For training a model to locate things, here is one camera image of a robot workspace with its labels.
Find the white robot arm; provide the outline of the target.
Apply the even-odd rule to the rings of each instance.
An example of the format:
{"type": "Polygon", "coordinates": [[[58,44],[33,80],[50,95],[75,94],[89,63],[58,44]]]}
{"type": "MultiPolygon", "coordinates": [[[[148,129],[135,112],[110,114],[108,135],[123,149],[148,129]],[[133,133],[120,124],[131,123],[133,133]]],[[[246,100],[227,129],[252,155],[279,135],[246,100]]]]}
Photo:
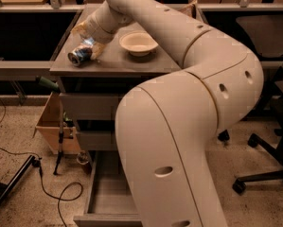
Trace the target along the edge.
{"type": "Polygon", "coordinates": [[[115,137],[143,227],[227,227],[205,157],[216,134],[256,105],[263,70],[252,50],[154,0],[105,0],[75,32],[106,44],[137,22],[179,65],[131,89],[115,137]]]}

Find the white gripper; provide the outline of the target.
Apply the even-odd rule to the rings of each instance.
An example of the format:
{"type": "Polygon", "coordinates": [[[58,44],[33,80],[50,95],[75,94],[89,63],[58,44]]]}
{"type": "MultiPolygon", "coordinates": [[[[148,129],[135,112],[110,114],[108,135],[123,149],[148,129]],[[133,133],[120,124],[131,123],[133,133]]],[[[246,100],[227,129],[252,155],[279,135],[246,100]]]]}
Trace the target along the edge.
{"type": "Polygon", "coordinates": [[[90,60],[96,60],[111,42],[117,31],[129,24],[129,17],[104,2],[97,10],[89,15],[84,22],[75,25],[71,33],[80,35],[82,39],[93,38],[96,42],[92,46],[90,60]]]}

